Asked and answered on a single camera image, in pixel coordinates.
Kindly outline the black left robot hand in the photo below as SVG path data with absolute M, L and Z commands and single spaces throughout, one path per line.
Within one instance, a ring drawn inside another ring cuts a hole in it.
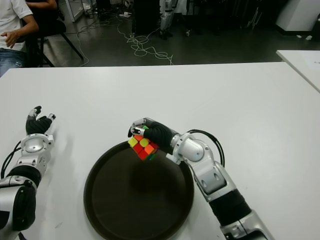
M 25 131 L 27 135 L 32 134 L 45 134 L 51 127 L 52 122 L 56 119 L 56 115 L 50 113 L 48 116 L 44 115 L 38 118 L 41 113 L 42 107 L 34 107 L 26 118 Z

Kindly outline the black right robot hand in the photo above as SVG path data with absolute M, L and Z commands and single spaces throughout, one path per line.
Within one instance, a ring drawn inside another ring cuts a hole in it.
M 179 133 L 166 125 L 151 118 L 144 117 L 132 123 L 127 136 L 143 136 L 157 144 L 159 148 L 167 153 L 172 153 L 172 139 Z

